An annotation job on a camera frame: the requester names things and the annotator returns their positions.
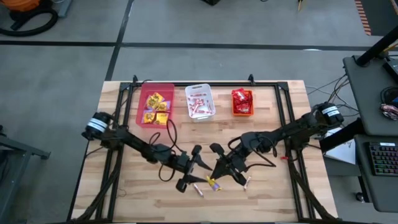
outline rgb keyboard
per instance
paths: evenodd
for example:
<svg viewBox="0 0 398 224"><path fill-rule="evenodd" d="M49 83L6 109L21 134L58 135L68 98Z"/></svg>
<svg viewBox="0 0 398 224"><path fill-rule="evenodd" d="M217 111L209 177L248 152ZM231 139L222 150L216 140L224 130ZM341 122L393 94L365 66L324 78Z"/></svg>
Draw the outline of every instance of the rgb keyboard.
<svg viewBox="0 0 398 224"><path fill-rule="evenodd" d="M394 143L369 142L368 156L374 175L398 176L398 147Z"/></svg>

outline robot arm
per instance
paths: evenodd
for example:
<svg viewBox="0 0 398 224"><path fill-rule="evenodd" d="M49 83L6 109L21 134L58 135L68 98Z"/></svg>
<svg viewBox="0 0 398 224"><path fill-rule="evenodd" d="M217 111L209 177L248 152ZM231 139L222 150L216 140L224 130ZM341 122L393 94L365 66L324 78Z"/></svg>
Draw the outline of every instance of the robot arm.
<svg viewBox="0 0 398 224"><path fill-rule="evenodd" d="M292 149L303 149L308 144L310 136L325 134L329 129L338 127L343 121L342 115L334 104L323 103L316 105L311 113L274 131L242 134L240 138L237 138L241 142L234 149L231 148L231 152L227 155L224 155L221 145L213 143L210 148L220 158L217 160L211 178L218 179L224 175L231 175L237 183L244 185L246 179L241 173L247 172L250 168L244 162L252 152L261 156L260 153L269 152L279 141L288 138L291 140Z"/></svg>
<svg viewBox="0 0 398 224"><path fill-rule="evenodd" d="M151 164L160 162L164 166L183 173L183 178L179 179L176 185L177 190L182 193L185 192L187 184L207 182L205 179L191 175L195 164L198 164L198 166L202 168L212 170L200 157L201 146L195 146L193 148L191 159L185 151L182 151L181 155L176 155L173 153L174 150L168 146L146 143L137 136L131 134L125 126L116 126L116 129L110 129L109 123L111 120L115 122L110 114L95 113L87 124L85 132L81 135L89 141L94 139L101 140L101 145L108 149L115 149L118 145L124 143L139 151L147 162Z"/></svg>

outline wooden table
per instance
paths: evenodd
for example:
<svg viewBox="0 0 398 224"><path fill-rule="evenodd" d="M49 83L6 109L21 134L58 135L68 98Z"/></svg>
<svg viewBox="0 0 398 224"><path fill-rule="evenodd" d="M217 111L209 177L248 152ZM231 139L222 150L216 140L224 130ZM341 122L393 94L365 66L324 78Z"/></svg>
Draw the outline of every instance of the wooden table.
<svg viewBox="0 0 398 224"><path fill-rule="evenodd" d="M299 118L310 111L307 93L303 81L288 81L295 117ZM105 82L99 100L98 110L113 113L116 105L120 82ZM178 145L190 152L195 144L202 146L201 156L214 167L218 156L209 148L211 143L220 143L226 152L226 144L232 138L248 131L272 131L280 127L275 91L269 87L245 88L254 93L254 116L240 118L232 116L231 90L233 87L213 87L216 105L214 120L205 123L193 123L187 113L184 88L175 89L174 122L177 125ZM148 141L158 129L141 129L135 124L141 89L134 92L130 110L129 130L139 138ZM288 118L284 102L285 117ZM157 143L171 145L166 131ZM99 141L90 143L88 151L99 146ZM122 171L119 180L119 192L116 199L114 222L292 222L297 221L292 185L290 183L287 162L280 159L284 155L283 141L277 145L278 157L264 154L277 167L253 167L247 177L252 176L248 190L243 191L231 177L222 177L218 183L222 191L213 192L207 183L198 186L205 194L199 197L192 186L182 194L175 189L182 174L176 173L170 182L158 178L160 164L146 162L140 154L125 147ZM330 189L328 176L319 149L308 147L303 151L311 190L322 205L337 216L335 203ZM98 193L103 175L106 150L90 155L84 164L80 186L73 209L72 218L81 215ZM265 162L259 156L251 154L247 165ZM168 178L171 170L163 168L162 177ZM193 174L204 177L210 174L201 167ZM306 206L303 193L300 192L303 210Z"/></svg>

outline concrete floor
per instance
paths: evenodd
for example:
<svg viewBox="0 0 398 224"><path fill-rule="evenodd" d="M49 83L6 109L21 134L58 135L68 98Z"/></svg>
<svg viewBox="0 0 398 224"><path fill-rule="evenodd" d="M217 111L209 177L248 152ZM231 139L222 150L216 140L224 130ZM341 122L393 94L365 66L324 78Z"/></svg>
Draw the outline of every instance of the concrete floor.
<svg viewBox="0 0 398 224"><path fill-rule="evenodd" d="M75 0L67 18L34 37L1 40L115 42L129 0ZM42 15L26 27L47 19ZM0 26L10 24L0 8ZM135 0L123 42L370 46L354 0ZM0 45L0 124L10 138L52 152L32 159L12 217L29 223L67 218L87 142L80 136L96 111L113 47ZM343 57L362 52L122 47L112 80L305 80L321 86L344 74ZM333 91L328 86L324 91ZM355 106L350 88L340 92ZM312 105L325 101L320 92ZM343 110L344 114L354 111ZM355 117L346 119L346 123ZM355 201L358 181L330 177L339 217L358 222L397 223L397 214Z"/></svg>

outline black hose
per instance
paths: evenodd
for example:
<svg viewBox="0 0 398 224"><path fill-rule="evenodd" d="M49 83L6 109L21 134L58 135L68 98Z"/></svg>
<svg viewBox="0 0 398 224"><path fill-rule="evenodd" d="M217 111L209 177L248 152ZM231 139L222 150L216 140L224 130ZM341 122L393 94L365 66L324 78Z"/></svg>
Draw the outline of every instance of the black hose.
<svg viewBox="0 0 398 224"><path fill-rule="evenodd" d="M34 9L30 12L26 12L12 26L12 29L18 30L31 18L33 18L39 14L44 14L44 13L49 13L52 16L51 16L51 19L48 21L48 23L46 23L45 25L43 25L41 27L31 29L31 30L25 30L25 31L11 31L11 30L5 30L5 29L0 28L0 34L8 35L11 37L28 37L28 36L32 36L32 35L41 34L45 31L51 29L58 21L58 13L50 7L44 8L44 9Z"/></svg>

